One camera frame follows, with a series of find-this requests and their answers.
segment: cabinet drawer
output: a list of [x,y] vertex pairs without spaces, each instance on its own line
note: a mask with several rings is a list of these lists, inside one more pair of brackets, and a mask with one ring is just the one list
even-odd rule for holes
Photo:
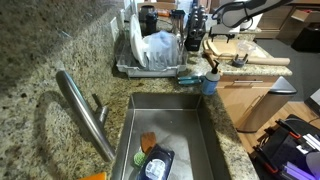
[[272,87],[278,76],[221,76],[217,88]]
[[291,17],[301,22],[320,22],[320,11],[312,10],[311,12],[305,12],[302,9],[297,9]]

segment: orange sponge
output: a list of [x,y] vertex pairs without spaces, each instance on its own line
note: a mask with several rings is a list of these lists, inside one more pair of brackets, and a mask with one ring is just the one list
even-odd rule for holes
[[99,174],[95,174],[95,175],[92,175],[92,176],[81,178],[79,180],[107,180],[107,173],[106,172],[102,172],[102,173],[99,173]]

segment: sink basin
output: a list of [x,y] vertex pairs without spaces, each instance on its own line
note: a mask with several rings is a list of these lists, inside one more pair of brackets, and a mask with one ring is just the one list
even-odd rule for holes
[[169,180],[231,179],[202,96],[161,93],[130,96],[112,179],[135,179],[133,157],[141,134],[150,131],[175,152]]

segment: faucet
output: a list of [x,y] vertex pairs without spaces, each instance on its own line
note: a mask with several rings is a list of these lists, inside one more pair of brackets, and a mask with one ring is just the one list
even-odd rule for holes
[[79,126],[84,139],[91,141],[103,160],[112,161],[115,158],[115,151],[107,140],[106,132],[103,128],[108,114],[107,106],[102,106],[98,97],[94,94],[93,98],[98,105],[94,115],[66,71],[57,72],[56,80],[69,106],[79,117],[76,124]]

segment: wall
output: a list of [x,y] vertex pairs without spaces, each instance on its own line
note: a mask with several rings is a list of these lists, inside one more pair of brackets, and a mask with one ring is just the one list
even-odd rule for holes
[[110,169],[80,137],[55,74],[69,72],[93,108],[93,93],[106,103],[115,49],[108,25],[122,5],[0,2],[0,179],[76,179]]

